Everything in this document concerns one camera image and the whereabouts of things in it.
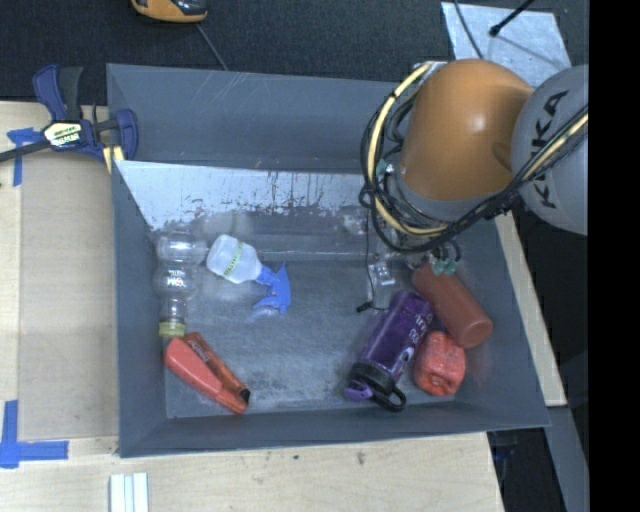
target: purple water bottle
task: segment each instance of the purple water bottle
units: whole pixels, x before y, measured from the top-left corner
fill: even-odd
[[[422,296],[408,290],[397,292],[351,366],[344,390],[347,398],[373,400],[385,409],[402,410],[407,399],[397,383],[434,321],[433,308]],[[399,402],[392,401],[392,395]]]

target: gray bin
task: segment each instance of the gray bin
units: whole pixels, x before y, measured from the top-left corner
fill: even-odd
[[[493,222],[459,236],[459,276],[495,327],[467,351],[467,374],[455,397],[420,391],[410,371],[400,381],[408,398],[401,413],[342,395],[376,312],[355,311],[368,298],[366,238],[339,228],[345,212],[358,215],[360,138],[394,86],[108,67],[111,113],[132,109],[140,129],[135,161],[112,173],[122,457],[549,424]],[[278,199],[282,190],[253,203],[242,196],[248,189],[255,197],[274,180],[291,188],[289,202]],[[194,222],[209,242],[227,232],[252,243],[274,270],[287,262],[292,304],[286,313],[256,313],[252,304],[264,293],[259,285],[233,285],[204,268],[201,293],[189,305],[189,330],[201,332],[252,391],[242,416],[201,397],[162,363],[151,240],[177,220]],[[389,293],[411,287],[402,261],[391,269],[396,282]]]

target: bottle lid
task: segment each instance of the bottle lid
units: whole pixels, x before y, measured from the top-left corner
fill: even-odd
[[[345,396],[354,402],[373,400],[389,411],[404,409],[407,399],[396,386],[393,377],[378,366],[358,361],[349,371],[349,384],[344,390]],[[396,395],[399,402],[391,400]]]
[[[167,320],[158,324],[158,335],[161,338],[179,338],[184,336],[186,325],[177,320]]]

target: metal rod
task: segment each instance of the metal rod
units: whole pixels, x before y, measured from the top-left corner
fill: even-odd
[[[526,2],[521,4],[520,7],[515,9],[511,14],[509,14],[509,16],[507,16],[505,19],[503,19],[500,23],[498,23],[497,25],[494,25],[493,27],[491,27],[491,29],[489,30],[489,35],[491,37],[497,36],[500,33],[500,31],[505,27],[505,25],[507,25],[511,20],[513,20],[516,16],[518,16],[522,11],[524,11],[527,7],[529,7],[533,2],[535,2],[535,0],[527,0]]]

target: clear plastic bottle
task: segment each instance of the clear plastic bottle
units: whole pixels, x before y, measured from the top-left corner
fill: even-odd
[[[262,272],[256,250],[229,235],[220,235],[207,256],[207,268],[232,283],[255,281]]]
[[[207,244],[180,226],[162,233],[155,245],[158,268],[153,288],[160,297],[158,335],[168,339],[184,336],[187,302],[198,292],[196,267],[207,255]]]
[[[269,287],[267,297],[254,307],[268,306],[282,313],[291,304],[289,276],[284,263],[274,272],[258,259],[254,247],[230,235],[220,235],[209,250],[207,268],[232,283],[255,281]]]

